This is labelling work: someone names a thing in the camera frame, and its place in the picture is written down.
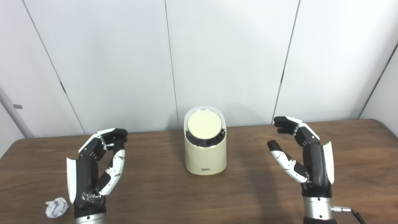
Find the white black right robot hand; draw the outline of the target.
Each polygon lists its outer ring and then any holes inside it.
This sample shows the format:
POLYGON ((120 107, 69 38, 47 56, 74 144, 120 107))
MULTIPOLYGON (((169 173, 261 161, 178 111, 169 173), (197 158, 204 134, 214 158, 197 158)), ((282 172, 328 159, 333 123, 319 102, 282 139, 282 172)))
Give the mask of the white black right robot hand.
POLYGON ((302 196, 331 198, 335 180, 331 142, 322 145, 320 137, 302 120, 289 116, 277 116, 273 121, 279 134, 293 136, 302 149, 303 164, 292 159, 275 140, 267 142, 271 154, 282 169, 300 183, 302 196))

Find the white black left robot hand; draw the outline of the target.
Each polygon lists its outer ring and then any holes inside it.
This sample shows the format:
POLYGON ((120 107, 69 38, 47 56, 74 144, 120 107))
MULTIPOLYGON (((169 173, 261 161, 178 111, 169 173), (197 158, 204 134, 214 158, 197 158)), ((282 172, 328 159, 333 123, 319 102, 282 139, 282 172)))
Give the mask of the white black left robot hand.
POLYGON ((104 224, 106 197, 118 184, 125 167, 128 131, 111 128, 93 134, 67 158, 68 195, 77 224, 104 224))

